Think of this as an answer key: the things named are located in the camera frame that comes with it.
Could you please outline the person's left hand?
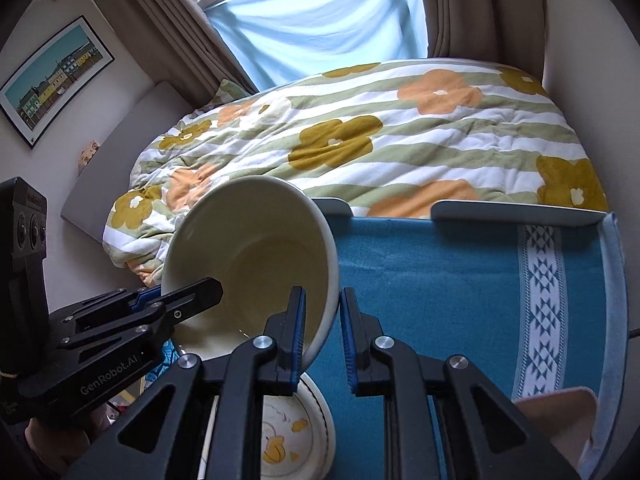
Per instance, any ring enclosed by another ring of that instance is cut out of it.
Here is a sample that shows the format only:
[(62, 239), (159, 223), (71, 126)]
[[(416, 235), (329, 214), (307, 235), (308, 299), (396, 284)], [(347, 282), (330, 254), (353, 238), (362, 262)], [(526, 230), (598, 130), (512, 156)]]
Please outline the person's left hand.
[(26, 441), (44, 466), (57, 474), (66, 474), (70, 466), (111, 427), (107, 409), (108, 405), (103, 404), (88, 417), (72, 420), (66, 425), (32, 418), (25, 429)]

